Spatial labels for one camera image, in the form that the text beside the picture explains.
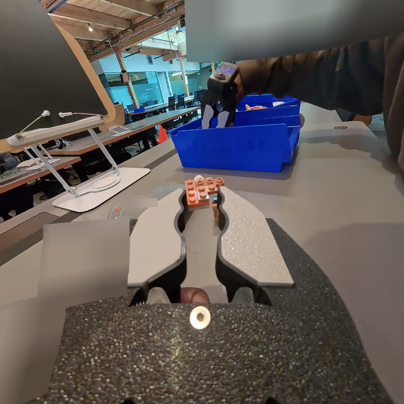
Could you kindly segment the white tablet stand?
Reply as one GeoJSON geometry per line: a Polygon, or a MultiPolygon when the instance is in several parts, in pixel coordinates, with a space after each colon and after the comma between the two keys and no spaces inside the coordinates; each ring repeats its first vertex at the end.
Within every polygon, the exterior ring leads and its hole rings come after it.
{"type": "MultiPolygon", "coordinates": [[[[45,159],[47,159],[49,164],[54,164],[55,162],[58,162],[59,160],[61,160],[60,158],[54,159],[41,144],[38,144],[38,147],[47,156],[45,159]]],[[[33,156],[33,154],[29,151],[28,148],[24,148],[24,151],[30,157],[30,160],[28,161],[28,163],[24,163],[25,166],[27,167],[26,170],[36,170],[36,169],[42,169],[45,167],[44,162],[38,157],[35,158],[33,156]]]]}
{"type": "Polygon", "coordinates": [[[38,120],[48,117],[50,112],[44,110],[34,121],[27,125],[20,132],[7,138],[7,145],[12,149],[28,148],[40,158],[46,168],[50,170],[57,180],[62,184],[68,194],[63,194],[53,201],[53,206],[70,210],[76,213],[85,213],[97,208],[107,200],[111,199],[130,185],[137,182],[150,173],[146,168],[119,168],[106,147],[96,136],[93,128],[104,122],[104,116],[100,114],[60,112],[60,118],[72,115],[81,115],[83,119],[64,123],[58,126],[28,130],[28,128],[38,120]],[[47,138],[55,139],[61,135],[66,135],[75,130],[87,129],[91,137],[96,141],[99,148],[112,165],[112,171],[106,172],[99,177],[79,187],[72,187],[62,178],[56,169],[48,163],[42,152],[38,150],[38,144],[43,144],[47,138]]]}

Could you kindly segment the orange brick plate assembly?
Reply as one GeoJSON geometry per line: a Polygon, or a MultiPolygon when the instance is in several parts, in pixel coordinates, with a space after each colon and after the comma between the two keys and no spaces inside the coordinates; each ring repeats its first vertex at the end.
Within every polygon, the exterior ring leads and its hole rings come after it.
{"type": "Polygon", "coordinates": [[[203,181],[187,179],[185,181],[185,196],[189,210],[201,209],[210,205],[211,195],[218,192],[220,186],[225,185],[222,177],[204,177],[203,181]]]}

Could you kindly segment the brick instruction booklet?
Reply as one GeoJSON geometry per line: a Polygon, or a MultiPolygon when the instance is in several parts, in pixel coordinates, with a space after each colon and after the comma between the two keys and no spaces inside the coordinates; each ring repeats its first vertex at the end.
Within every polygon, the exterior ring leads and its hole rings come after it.
{"type": "Polygon", "coordinates": [[[157,191],[151,191],[142,195],[130,196],[125,198],[112,209],[109,219],[138,219],[139,216],[149,207],[156,207],[157,205],[157,191]]]}

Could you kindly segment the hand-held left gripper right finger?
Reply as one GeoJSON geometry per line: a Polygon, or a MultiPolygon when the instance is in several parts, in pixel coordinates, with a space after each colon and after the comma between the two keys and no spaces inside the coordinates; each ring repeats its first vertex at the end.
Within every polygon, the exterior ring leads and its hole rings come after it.
{"type": "Polygon", "coordinates": [[[264,214],[229,188],[218,190],[217,277],[227,287],[294,285],[264,214]]]}

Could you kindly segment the large blue plastic bin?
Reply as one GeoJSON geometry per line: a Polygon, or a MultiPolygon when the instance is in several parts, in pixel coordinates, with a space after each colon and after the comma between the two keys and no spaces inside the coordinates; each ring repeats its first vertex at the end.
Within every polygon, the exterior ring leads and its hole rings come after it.
{"type": "Polygon", "coordinates": [[[170,134],[185,168],[279,173],[292,161],[300,126],[181,127],[170,134]]]}

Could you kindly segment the long wooden-edged desk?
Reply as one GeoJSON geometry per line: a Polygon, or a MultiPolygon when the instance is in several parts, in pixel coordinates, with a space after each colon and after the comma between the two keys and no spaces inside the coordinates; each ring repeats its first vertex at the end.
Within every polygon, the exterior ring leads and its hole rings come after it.
{"type": "MultiPolygon", "coordinates": [[[[200,109],[200,105],[191,108],[169,111],[159,114],[158,116],[139,120],[135,123],[126,125],[125,127],[128,128],[129,131],[127,133],[120,134],[119,136],[114,137],[112,136],[113,133],[109,131],[96,134],[96,136],[104,145],[112,144],[129,136],[141,133],[152,127],[159,126],[162,123],[168,122],[182,115],[197,111],[198,109],[200,109]]],[[[71,145],[63,149],[52,149],[49,151],[49,154],[54,156],[81,155],[95,149],[98,149],[98,144],[91,136],[87,136],[82,139],[74,140],[71,145]]]]}

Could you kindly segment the person's right forearm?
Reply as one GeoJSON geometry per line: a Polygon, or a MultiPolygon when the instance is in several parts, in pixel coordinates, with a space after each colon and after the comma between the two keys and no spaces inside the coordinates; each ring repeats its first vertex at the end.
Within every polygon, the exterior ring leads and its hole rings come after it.
{"type": "Polygon", "coordinates": [[[403,62],[403,33],[326,50],[238,64],[245,95],[292,96],[324,109],[370,116],[387,104],[390,68],[403,62]]]}

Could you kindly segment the person's brown jacket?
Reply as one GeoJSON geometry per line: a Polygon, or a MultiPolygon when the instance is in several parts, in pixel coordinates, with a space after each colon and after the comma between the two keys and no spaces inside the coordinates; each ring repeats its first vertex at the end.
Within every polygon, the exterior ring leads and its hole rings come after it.
{"type": "Polygon", "coordinates": [[[383,116],[387,144],[404,169],[404,34],[385,38],[383,116]]]}

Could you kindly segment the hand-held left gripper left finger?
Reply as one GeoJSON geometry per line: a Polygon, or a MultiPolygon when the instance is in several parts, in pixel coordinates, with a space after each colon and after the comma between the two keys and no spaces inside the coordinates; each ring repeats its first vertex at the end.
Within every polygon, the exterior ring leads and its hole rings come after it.
{"type": "Polygon", "coordinates": [[[175,189],[138,217],[130,235],[128,286],[152,284],[169,270],[186,267],[184,196],[184,189],[175,189]]]}

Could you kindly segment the black screen with wooden frame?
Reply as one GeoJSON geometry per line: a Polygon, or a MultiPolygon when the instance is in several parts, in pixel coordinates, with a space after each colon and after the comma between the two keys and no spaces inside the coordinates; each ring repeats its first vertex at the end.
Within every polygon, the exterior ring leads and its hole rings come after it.
{"type": "Polygon", "coordinates": [[[38,1],[1,1],[0,17],[1,153],[114,121],[80,45],[38,1]]]}

